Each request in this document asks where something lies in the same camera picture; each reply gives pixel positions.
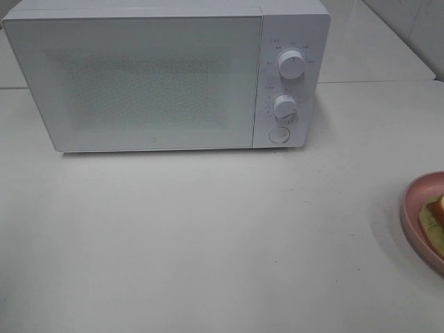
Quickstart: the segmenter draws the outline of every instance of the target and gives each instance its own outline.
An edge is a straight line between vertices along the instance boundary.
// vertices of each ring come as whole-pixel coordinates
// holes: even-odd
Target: white countertop
[[[399,204],[443,168],[444,84],[316,99],[303,149],[61,155],[0,91],[0,331],[440,332]]]
[[[361,0],[322,0],[332,16],[319,82],[432,80],[435,74]],[[0,89],[26,87],[0,31]]]

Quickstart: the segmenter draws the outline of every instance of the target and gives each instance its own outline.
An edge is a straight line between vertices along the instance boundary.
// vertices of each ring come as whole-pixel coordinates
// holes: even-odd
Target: white knob
[[[281,95],[273,102],[273,111],[278,119],[287,118],[297,113],[296,101],[289,95]]]
[[[288,80],[298,78],[305,70],[305,56],[302,51],[288,50],[277,59],[281,77]]]

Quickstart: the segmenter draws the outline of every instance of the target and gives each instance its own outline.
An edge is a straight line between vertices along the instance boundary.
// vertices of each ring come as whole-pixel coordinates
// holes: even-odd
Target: microwave control panel
[[[305,143],[330,16],[264,15],[253,148]]]

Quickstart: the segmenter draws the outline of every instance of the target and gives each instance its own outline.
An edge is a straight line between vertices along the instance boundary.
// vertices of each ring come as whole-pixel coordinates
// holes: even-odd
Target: plate
[[[402,229],[418,254],[438,272],[444,275],[444,259],[435,253],[423,234],[419,213],[431,196],[444,193],[444,171],[425,174],[407,186],[402,197]]]

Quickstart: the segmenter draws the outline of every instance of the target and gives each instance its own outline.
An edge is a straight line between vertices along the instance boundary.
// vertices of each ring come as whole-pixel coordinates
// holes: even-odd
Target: power knob
[[[279,56],[279,72],[281,77],[287,80],[294,80],[304,73],[305,55],[302,51],[287,50]]]
[[[284,119],[297,113],[296,101],[292,96],[281,95],[273,102],[273,112],[278,119]]]

